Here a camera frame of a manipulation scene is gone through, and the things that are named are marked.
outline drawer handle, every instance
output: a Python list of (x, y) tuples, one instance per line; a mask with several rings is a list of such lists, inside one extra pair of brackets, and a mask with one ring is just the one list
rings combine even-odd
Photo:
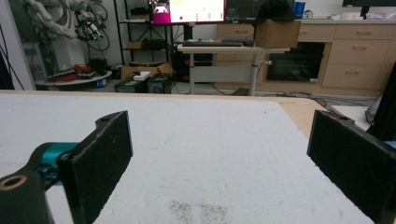
[(356, 76), (356, 75), (358, 75), (359, 73), (360, 73), (359, 70), (349, 70), (349, 69), (346, 70), (346, 74), (347, 74), (347, 75), (351, 75), (351, 76)]
[(248, 30), (236, 30), (238, 34), (245, 34), (248, 33)]
[(367, 45), (354, 45), (353, 49), (367, 49)]
[(358, 31), (358, 35), (370, 35), (373, 31)]

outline black box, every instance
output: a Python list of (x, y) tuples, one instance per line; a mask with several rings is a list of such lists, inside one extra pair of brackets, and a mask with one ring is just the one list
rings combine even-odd
[(114, 88), (116, 92), (148, 93), (148, 82), (147, 80), (135, 81), (134, 77), (128, 77), (117, 83)]
[(172, 81), (167, 74), (157, 75), (148, 80), (148, 93), (170, 94)]

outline cup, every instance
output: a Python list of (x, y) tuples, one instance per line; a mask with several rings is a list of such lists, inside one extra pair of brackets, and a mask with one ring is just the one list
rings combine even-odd
[(296, 2), (294, 4), (294, 13), (298, 19), (302, 19), (304, 15), (305, 2)]

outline floor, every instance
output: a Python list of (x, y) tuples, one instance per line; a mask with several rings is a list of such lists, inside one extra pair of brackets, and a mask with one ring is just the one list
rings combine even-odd
[[(107, 84), (103, 88), (96, 87), (96, 83), (88, 83), (74, 87), (63, 88), (62, 91), (98, 91), (98, 92), (115, 92), (114, 86), (119, 83), (118, 79), (108, 79)], [(173, 83), (172, 94), (189, 94), (190, 85), (185, 82)], [(195, 84), (195, 94), (203, 95), (230, 95), (233, 91), (218, 90), (212, 83)], [(360, 96), (339, 96), (339, 95), (314, 95), (309, 93), (295, 93), (295, 92), (262, 92), (256, 91), (257, 97), (300, 97), (308, 98), (318, 102), (328, 110), (331, 105), (372, 105), (374, 97), (360, 97)]]

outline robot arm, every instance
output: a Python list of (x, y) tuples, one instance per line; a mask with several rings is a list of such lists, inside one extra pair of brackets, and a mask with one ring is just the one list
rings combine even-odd
[[(84, 0), (25, 0), (25, 2), (33, 9), (29, 13), (32, 19), (41, 22), (49, 30), (51, 39), (95, 40), (97, 36), (102, 36), (94, 25), (95, 16), (83, 10), (86, 7)], [(49, 13), (50, 8), (61, 9), (61, 16), (57, 21)], [(73, 22), (72, 11), (78, 15), (77, 29)]]

